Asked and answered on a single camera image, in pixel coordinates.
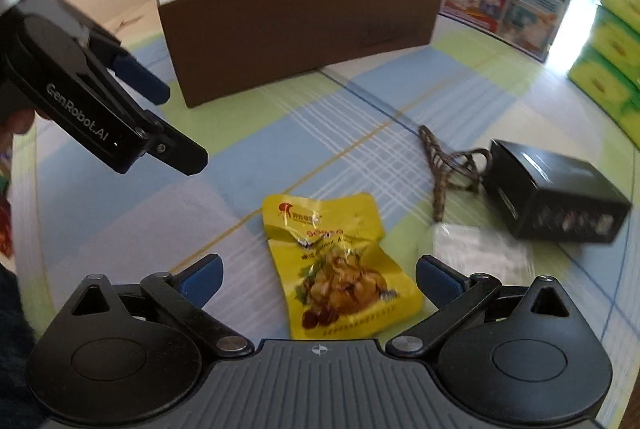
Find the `open cardboard box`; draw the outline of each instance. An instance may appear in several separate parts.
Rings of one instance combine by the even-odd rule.
[[[158,0],[184,100],[428,44],[441,0]]]

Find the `plaid tablecloth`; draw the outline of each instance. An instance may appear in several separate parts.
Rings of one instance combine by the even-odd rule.
[[[164,40],[150,38],[136,54],[173,93],[155,111],[206,147],[209,165],[186,177],[146,156],[116,174],[38,120],[16,144],[12,202],[28,318],[42,331],[86,274],[138,282],[217,252],[225,282],[206,310],[254,339],[288,337],[260,214],[264,197],[280,192],[370,192],[387,231],[383,248],[413,275],[431,250],[432,180],[419,123],[457,150],[500,138],[584,158],[638,205],[638,151],[564,76],[567,37],[543,66],[441,19],[429,47],[345,62],[196,109],[182,101]],[[482,196],[465,193],[449,194],[446,221],[502,228]],[[611,428],[640,365],[639,223],[634,210],[610,247],[533,244],[536,272],[560,279],[609,352],[614,382],[599,420]]]

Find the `yellow bag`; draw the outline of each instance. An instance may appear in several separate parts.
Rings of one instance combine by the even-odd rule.
[[[262,219],[294,339],[368,337],[421,309],[420,290],[378,244],[385,231],[370,194],[277,194]]]

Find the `small black box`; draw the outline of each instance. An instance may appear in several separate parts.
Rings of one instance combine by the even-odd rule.
[[[518,239],[611,243],[631,203],[590,163],[494,140],[483,185]]]

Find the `stack of green packages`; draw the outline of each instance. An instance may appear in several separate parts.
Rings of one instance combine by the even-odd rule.
[[[640,147],[640,0],[601,0],[569,78]]]

